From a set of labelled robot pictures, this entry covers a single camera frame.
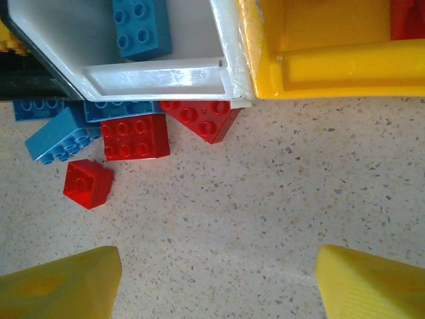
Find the white plastic container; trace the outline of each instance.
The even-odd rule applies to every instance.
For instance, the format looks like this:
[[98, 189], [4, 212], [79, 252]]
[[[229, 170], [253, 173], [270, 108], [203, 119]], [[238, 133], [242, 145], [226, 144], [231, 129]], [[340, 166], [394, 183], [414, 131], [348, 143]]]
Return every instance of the white plastic container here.
[[251, 100], [235, 1], [167, 0], [173, 54], [120, 57], [112, 0], [9, 0], [9, 15], [87, 100]]

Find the yellow plastic piece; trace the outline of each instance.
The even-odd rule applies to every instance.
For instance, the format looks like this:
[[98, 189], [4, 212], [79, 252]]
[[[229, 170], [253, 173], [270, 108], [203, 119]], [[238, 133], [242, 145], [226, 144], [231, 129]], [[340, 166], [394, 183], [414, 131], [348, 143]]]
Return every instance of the yellow plastic piece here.
[[315, 273], [329, 319], [425, 318], [425, 269], [327, 245]]
[[107, 319], [122, 266], [116, 247], [99, 247], [0, 277], [0, 319]]
[[425, 39], [390, 41], [390, 0], [238, 2], [259, 98], [425, 95]]
[[27, 56], [29, 51], [9, 29], [0, 21], [0, 52], [15, 51], [16, 54]]

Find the blue 2x3 brick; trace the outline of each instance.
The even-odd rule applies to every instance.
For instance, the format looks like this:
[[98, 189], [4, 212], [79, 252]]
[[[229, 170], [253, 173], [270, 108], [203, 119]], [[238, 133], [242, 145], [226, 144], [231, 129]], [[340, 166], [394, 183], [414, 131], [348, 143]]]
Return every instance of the blue 2x3 brick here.
[[113, 6], [123, 58], [147, 61], [172, 53], [166, 0], [113, 0]]
[[84, 102], [87, 122], [101, 122], [148, 114], [164, 114], [159, 102]]
[[66, 106], [64, 101], [13, 101], [17, 122], [53, 118]]
[[31, 136], [25, 145], [33, 161], [68, 161], [101, 136], [100, 123], [86, 123], [81, 106], [69, 106]]

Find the plastic toy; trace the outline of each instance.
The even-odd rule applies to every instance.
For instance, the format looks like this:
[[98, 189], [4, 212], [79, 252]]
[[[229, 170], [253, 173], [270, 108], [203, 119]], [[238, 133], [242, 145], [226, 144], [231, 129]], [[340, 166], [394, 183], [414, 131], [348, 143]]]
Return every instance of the plastic toy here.
[[13, 101], [15, 119], [20, 121], [53, 118], [71, 102], [63, 101]]
[[425, 318], [423, 268], [325, 245], [315, 273], [329, 319]]
[[163, 114], [159, 102], [84, 102], [87, 122], [101, 122], [130, 116]]
[[172, 53], [166, 0], [113, 0], [121, 56], [147, 61]]
[[425, 95], [425, 40], [391, 41], [390, 0], [238, 4], [259, 98]]
[[391, 40], [425, 39], [425, 0], [391, 0]]
[[16, 54], [27, 56], [28, 49], [0, 21], [0, 52], [14, 51]]
[[91, 144], [90, 138], [101, 136], [99, 127], [99, 123], [86, 123], [83, 107], [70, 106], [31, 136], [25, 145], [33, 161], [44, 165], [55, 158], [68, 161], [80, 148]]
[[170, 155], [164, 114], [121, 118], [102, 122], [108, 161], [161, 158]]
[[210, 144], [223, 140], [241, 111], [225, 101], [163, 101], [161, 108]]
[[106, 202], [114, 173], [102, 165], [82, 159], [68, 163], [64, 195], [85, 209], [93, 209]]
[[122, 275], [117, 247], [99, 247], [0, 277], [0, 318], [109, 319]]

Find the red lego brick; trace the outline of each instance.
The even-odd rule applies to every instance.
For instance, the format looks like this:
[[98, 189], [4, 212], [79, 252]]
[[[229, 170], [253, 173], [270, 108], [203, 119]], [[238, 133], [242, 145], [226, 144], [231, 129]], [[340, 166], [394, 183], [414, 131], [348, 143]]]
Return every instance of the red lego brick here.
[[170, 155], [167, 122], [164, 114], [133, 116], [103, 121], [108, 161], [162, 158]]
[[391, 0], [391, 40], [425, 39], [425, 0]]
[[68, 163], [64, 195], [86, 209], [93, 209], [106, 202], [111, 190], [114, 173], [100, 164], [82, 159]]
[[241, 111], [227, 101], [162, 101], [161, 108], [210, 144], [223, 141]]

